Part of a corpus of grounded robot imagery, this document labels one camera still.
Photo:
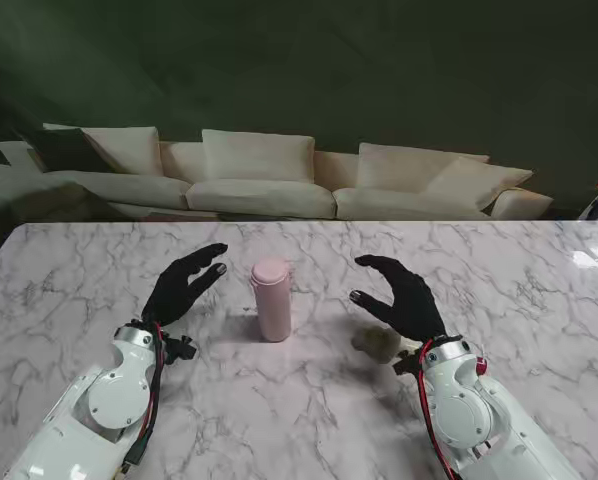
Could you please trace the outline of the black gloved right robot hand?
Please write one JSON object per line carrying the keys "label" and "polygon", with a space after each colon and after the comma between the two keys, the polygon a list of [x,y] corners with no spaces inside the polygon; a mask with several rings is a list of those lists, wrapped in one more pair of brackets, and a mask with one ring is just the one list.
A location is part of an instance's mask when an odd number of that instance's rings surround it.
{"label": "black gloved right robot hand", "polygon": [[401,336],[426,343],[447,334],[434,296],[425,280],[398,260],[377,255],[355,258],[359,266],[379,272],[391,287],[393,303],[379,301],[361,290],[353,290],[350,300]]}

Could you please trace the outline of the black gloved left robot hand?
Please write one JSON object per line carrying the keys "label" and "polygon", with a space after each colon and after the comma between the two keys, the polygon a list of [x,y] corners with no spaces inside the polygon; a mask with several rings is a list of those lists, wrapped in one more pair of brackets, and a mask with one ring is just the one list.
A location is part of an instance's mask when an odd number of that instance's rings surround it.
{"label": "black gloved left robot hand", "polygon": [[178,321],[227,271],[213,260],[228,245],[214,243],[173,261],[159,276],[141,314],[144,323],[166,326]]}

